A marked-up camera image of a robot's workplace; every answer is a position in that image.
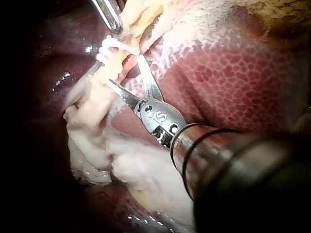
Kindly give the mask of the right arm instrument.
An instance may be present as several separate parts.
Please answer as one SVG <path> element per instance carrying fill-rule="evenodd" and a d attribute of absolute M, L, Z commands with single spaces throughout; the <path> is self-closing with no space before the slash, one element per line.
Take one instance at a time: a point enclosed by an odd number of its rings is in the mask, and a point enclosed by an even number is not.
<path fill-rule="evenodd" d="M 187 123 L 176 108 L 155 99 L 139 101 L 136 114 L 157 142 L 170 151 L 191 199 L 195 197 L 201 173 L 230 140 L 241 134 L 234 129 Z"/>

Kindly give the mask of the left arm instrument jaw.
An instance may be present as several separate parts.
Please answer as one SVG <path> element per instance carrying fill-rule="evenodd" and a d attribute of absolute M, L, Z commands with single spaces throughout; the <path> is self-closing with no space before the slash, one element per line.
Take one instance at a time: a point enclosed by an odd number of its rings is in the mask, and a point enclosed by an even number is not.
<path fill-rule="evenodd" d="M 122 32 L 121 11 L 116 0 L 92 0 L 97 12 L 112 34 Z"/>

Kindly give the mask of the right arm instrument jaw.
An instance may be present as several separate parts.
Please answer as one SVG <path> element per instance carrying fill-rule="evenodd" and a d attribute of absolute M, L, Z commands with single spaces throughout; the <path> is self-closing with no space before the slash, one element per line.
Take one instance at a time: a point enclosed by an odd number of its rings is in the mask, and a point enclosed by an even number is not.
<path fill-rule="evenodd" d="M 123 88 L 120 84 L 115 81 L 109 79 L 108 80 L 109 87 L 125 102 L 125 104 L 131 109 L 135 110 L 141 99 L 130 93 L 128 90 Z"/>
<path fill-rule="evenodd" d="M 164 101 L 156 79 L 143 55 L 137 56 L 137 64 L 144 85 L 145 96 L 150 99 L 153 98 L 155 100 Z"/>

